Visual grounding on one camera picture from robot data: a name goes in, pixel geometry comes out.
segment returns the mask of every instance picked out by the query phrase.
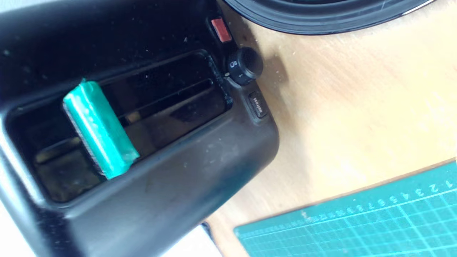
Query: cutting mat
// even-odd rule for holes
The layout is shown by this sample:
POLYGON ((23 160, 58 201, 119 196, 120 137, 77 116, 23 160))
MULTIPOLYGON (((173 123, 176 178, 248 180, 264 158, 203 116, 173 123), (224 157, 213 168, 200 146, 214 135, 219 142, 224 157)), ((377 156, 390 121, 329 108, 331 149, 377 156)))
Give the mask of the cutting mat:
POLYGON ((251 257, 457 257, 457 165, 234 232, 251 257))

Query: wooden surface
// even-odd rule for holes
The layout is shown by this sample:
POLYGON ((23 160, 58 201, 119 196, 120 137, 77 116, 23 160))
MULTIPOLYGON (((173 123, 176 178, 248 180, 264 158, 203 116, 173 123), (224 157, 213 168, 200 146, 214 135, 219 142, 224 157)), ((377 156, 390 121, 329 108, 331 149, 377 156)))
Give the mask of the wooden surface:
POLYGON ((225 257, 237 225, 453 158, 457 0, 339 35, 262 28, 224 8, 237 42, 265 59, 258 84, 279 128, 276 159, 209 219, 225 257))

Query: printed numbers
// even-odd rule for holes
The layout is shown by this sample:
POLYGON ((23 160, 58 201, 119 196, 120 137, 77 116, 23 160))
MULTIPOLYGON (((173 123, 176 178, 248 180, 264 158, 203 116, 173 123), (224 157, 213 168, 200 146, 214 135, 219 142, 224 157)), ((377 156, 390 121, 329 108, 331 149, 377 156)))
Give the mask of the printed numbers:
POLYGON ((338 215, 338 216, 340 216, 340 217, 343 216, 344 214, 345 214, 345 213, 344 213, 343 210, 337 210, 337 211, 336 211, 336 215, 338 215))
POLYGON ((420 190, 420 189, 416 189, 415 192, 418 196, 424 196, 424 193, 422 193, 422 190, 420 190))
POLYGON ((430 190, 434 193, 438 192, 438 189, 436 188, 436 184, 430 185, 430 190))
POLYGON ((389 198, 389 200, 390 200, 392 203, 397 203, 397 202, 398 202, 398 200, 397 200, 397 198, 396 198, 395 196, 391 196, 391 197, 389 198))

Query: teal rectangular block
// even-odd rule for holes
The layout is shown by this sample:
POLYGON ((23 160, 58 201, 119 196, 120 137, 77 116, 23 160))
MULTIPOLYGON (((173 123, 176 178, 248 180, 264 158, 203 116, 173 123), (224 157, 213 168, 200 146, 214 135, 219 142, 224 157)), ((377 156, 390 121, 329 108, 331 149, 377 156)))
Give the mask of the teal rectangular block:
POLYGON ((139 157, 96 82, 83 80, 64 97, 64 108, 107 179, 124 174, 139 157))

